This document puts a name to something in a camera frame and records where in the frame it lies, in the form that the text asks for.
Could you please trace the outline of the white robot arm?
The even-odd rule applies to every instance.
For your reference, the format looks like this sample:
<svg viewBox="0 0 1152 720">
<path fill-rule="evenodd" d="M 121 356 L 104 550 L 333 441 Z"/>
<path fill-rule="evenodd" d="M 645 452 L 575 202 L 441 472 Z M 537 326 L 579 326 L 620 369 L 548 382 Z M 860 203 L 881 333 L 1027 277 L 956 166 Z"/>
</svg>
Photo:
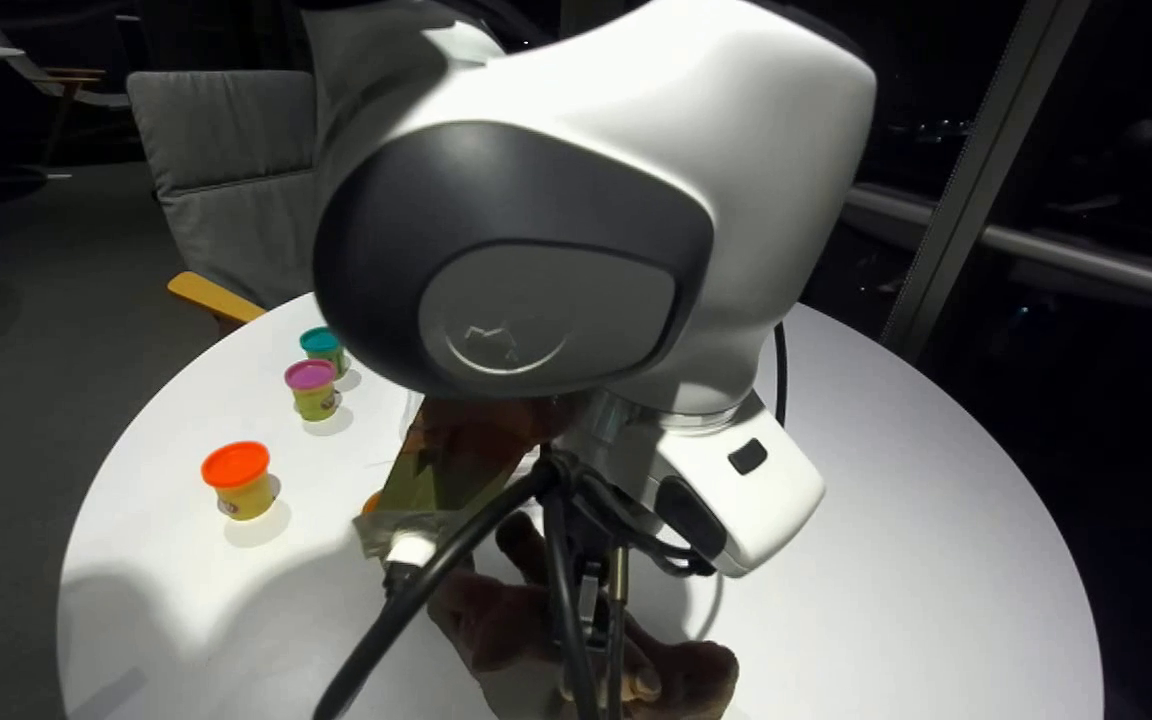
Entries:
<svg viewBox="0 0 1152 720">
<path fill-rule="evenodd" d="M 860 54 L 768 0 L 645 0 L 543 48 L 451 56 L 320 159 L 320 318 L 413 392 L 585 397 L 575 466 L 743 578 L 824 497 L 757 373 L 873 111 Z"/>
</svg>

